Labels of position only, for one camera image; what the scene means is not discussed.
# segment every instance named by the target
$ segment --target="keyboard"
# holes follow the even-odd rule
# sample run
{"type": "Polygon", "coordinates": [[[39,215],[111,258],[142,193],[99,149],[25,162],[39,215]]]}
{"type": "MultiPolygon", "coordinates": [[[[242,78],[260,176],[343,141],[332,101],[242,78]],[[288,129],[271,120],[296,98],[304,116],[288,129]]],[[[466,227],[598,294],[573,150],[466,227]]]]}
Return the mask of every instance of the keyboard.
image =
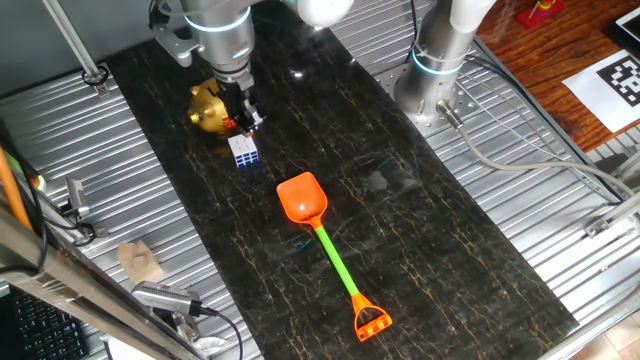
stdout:
{"type": "Polygon", "coordinates": [[[3,359],[81,360],[87,356],[81,323],[48,303],[11,288],[0,299],[3,359]]]}

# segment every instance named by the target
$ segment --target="orange toy shovel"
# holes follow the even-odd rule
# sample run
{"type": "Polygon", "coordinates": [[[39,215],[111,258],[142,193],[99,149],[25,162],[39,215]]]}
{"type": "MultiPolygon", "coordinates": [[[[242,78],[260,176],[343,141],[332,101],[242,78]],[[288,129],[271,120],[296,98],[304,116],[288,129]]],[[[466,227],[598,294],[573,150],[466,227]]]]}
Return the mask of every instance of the orange toy shovel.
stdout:
{"type": "Polygon", "coordinates": [[[313,174],[306,172],[278,185],[278,196],[280,197],[285,213],[287,213],[291,221],[309,224],[313,226],[313,229],[318,234],[322,246],[324,246],[325,251],[329,255],[329,259],[331,259],[333,266],[336,268],[336,271],[338,271],[338,275],[340,275],[342,282],[344,282],[344,286],[347,288],[349,295],[351,295],[353,312],[355,313],[353,327],[356,330],[358,340],[365,341],[391,325],[393,321],[389,314],[382,310],[382,308],[372,305],[371,302],[360,293],[351,275],[349,275],[349,271],[344,266],[342,259],[340,259],[336,248],[333,246],[329,235],[327,235],[327,232],[324,230],[320,218],[327,209],[327,195],[324,194],[324,191],[322,191],[313,174]],[[369,323],[358,327],[358,317],[360,313],[366,309],[377,310],[382,314],[369,323]]]}

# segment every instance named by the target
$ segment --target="orange pole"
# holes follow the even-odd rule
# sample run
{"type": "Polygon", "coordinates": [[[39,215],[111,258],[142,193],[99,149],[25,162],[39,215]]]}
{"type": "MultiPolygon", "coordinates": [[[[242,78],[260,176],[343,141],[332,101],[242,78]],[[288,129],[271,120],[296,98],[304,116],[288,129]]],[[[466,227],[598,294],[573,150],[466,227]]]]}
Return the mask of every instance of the orange pole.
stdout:
{"type": "Polygon", "coordinates": [[[13,177],[11,167],[9,166],[9,162],[7,161],[7,157],[5,156],[2,147],[0,147],[0,181],[2,181],[4,191],[7,193],[7,199],[9,200],[9,206],[13,212],[13,216],[15,216],[16,219],[24,225],[24,227],[29,229],[29,231],[33,232],[31,222],[29,222],[29,217],[27,216],[27,211],[24,209],[24,203],[22,202],[20,191],[18,191],[18,184],[16,183],[16,179],[13,177]]]}

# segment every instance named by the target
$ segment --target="red object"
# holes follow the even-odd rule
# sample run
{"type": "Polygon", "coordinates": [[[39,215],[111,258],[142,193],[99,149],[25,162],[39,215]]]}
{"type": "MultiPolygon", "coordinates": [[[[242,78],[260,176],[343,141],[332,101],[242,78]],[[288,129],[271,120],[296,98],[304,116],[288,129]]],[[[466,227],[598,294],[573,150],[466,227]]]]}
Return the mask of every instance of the red object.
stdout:
{"type": "Polygon", "coordinates": [[[527,29],[533,29],[534,27],[540,25],[540,23],[546,20],[547,18],[555,15],[558,11],[564,9],[564,2],[562,2],[562,0],[556,0],[555,4],[551,5],[549,10],[544,11],[544,10],[537,9],[533,13],[533,15],[529,17],[529,15],[531,15],[531,12],[533,11],[533,8],[537,6],[538,6],[538,3],[536,3],[535,6],[532,6],[527,10],[525,10],[524,12],[520,13],[520,15],[516,17],[518,22],[524,25],[527,29]]]}
{"type": "Polygon", "coordinates": [[[236,122],[233,121],[230,117],[226,117],[222,119],[222,128],[225,130],[233,129],[236,127],[236,122]]]}

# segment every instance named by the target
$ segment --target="small cardboard piece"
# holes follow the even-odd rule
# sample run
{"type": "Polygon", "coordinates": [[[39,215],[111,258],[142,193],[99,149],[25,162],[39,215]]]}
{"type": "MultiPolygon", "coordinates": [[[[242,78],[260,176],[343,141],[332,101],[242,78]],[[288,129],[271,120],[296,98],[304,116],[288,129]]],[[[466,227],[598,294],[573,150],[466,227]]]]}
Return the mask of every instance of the small cardboard piece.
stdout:
{"type": "Polygon", "coordinates": [[[163,274],[155,256],[143,241],[118,245],[116,257],[129,279],[136,284],[155,281],[163,274]]]}

